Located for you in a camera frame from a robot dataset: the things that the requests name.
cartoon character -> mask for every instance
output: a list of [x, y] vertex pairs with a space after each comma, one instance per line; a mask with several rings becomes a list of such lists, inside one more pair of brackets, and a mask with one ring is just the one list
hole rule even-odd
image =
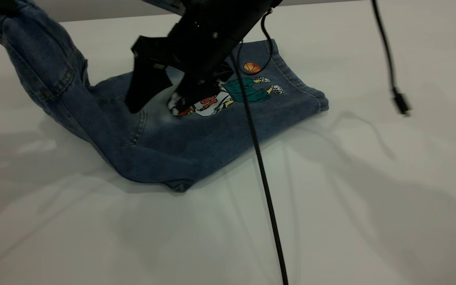
[[[249, 103], [263, 102], [271, 98], [271, 94], [283, 94], [283, 89], [279, 85], [271, 85], [270, 88], [255, 89], [253, 86], [259, 83], [270, 83], [270, 79], [259, 76], [254, 79], [249, 77], [242, 78], [242, 88], [246, 92], [247, 100]], [[202, 117], [208, 117], [221, 110], [228, 108], [234, 102], [243, 103], [244, 97], [238, 79], [228, 81], [227, 83], [220, 84], [221, 92], [216, 96], [211, 96], [203, 99], [202, 101], [194, 104], [186, 111], [180, 113], [178, 117], [183, 117], [196, 113]]]

orange basketball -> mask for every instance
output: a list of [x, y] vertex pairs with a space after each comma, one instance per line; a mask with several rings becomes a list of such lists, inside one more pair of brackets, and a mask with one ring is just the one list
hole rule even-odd
[[257, 65], [256, 63], [246, 63], [244, 65], [244, 69], [248, 72], [256, 73], [261, 70], [261, 67], [259, 67], [259, 65]]

jeans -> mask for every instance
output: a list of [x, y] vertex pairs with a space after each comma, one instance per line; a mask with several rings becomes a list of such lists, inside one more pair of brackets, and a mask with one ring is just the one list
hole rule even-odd
[[[87, 60], [65, 29], [32, 1], [17, 3], [17, 16], [0, 15], [0, 43], [22, 86], [49, 116], [89, 142], [121, 176], [183, 192], [252, 147], [235, 78], [224, 83], [226, 88], [221, 84], [219, 94], [174, 116], [167, 101], [183, 72], [168, 67], [173, 86], [132, 114], [124, 102], [132, 73], [91, 86]], [[286, 66], [275, 42], [274, 47], [267, 68], [258, 76], [244, 77], [261, 141], [328, 109], [324, 94], [306, 86]], [[266, 42], [244, 44], [241, 63], [246, 70], [257, 71], [267, 59]]]

